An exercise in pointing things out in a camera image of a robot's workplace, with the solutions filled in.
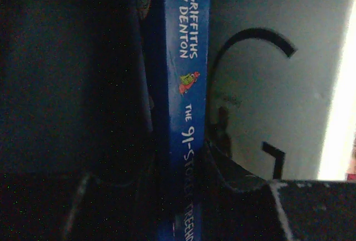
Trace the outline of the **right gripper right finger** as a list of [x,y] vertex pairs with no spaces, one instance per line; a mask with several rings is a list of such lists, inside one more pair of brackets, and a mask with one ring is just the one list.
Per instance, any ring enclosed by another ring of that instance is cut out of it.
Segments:
[[355,184],[263,180],[207,141],[203,240],[354,240]]

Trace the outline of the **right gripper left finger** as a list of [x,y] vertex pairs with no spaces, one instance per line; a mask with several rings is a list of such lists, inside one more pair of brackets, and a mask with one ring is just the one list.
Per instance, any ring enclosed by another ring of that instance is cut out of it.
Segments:
[[1,240],[155,240],[151,198],[90,174],[2,174]]

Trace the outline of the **blue student backpack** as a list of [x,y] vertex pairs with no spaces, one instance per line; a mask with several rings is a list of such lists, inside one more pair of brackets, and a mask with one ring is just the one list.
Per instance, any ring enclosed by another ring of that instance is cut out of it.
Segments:
[[1,175],[90,174],[151,198],[157,151],[137,0],[1,0]]

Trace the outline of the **blue treehouse book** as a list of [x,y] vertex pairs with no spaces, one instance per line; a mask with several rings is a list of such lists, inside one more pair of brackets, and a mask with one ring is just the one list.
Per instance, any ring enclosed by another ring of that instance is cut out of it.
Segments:
[[157,151],[156,240],[200,240],[210,0],[137,0]]

